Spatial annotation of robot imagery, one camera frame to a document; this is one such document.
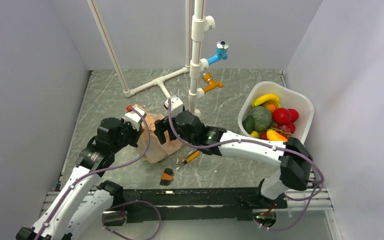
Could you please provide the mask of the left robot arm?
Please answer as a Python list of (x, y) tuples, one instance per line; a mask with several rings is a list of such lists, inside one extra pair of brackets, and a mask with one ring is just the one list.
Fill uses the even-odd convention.
[(106, 181), (91, 200), (83, 203), (91, 188), (111, 169), (115, 155), (130, 145), (138, 147), (146, 114), (128, 112), (123, 118), (107, 117), (97, 134), (81, 151), (69, 180), (56, 199), (32, 227), (22, 227), (17, 240), (78, 240), (91, 223), (107, 209), (124, 203), (123, 188)]

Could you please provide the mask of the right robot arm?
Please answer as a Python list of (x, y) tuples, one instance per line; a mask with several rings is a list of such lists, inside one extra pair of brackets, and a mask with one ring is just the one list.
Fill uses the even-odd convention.
[(272, 176), (260, 182), (255, 194), (256, 203), (262, 208), (269, 207), (287, 190), (304, 191), (308, 187), (313, 157), (295, 137), (272, 141), (243, 136), (205, 125), (188, 110), (158, 119), (154, 125), (154, 134), (161, 144), (179, 140), (205, 155), (241, 157), (276, 167)]

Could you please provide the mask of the orange plastic bag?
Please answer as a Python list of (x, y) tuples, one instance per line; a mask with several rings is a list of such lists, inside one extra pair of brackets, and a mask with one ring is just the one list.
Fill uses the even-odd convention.
[[(143, 159), (144, 161), (148, 161), (150, 164), (155, 164), (162, 161), (169, 155), (177, 152), (183, 145), (183, 143), (181, 143), (179, 140), (167, 140), (164, 144), (160, 143), (159, 139), (154, 134), (154, 131), (156, 130), (155, 121), (162, 120), (163, 118), (164, 116), (162, 114), (146, 112), (145, 121), (148, 124), (148, 128), (150, 130), (150, 145)], [(143, 153), (148, 143), (148, 134), (145, 128), (145, 124), (142, 123), (141, 126), (144, 131), (140, 135), (137, 143), (138, 147), (136, 148), (136, 151), (139, 154)]]

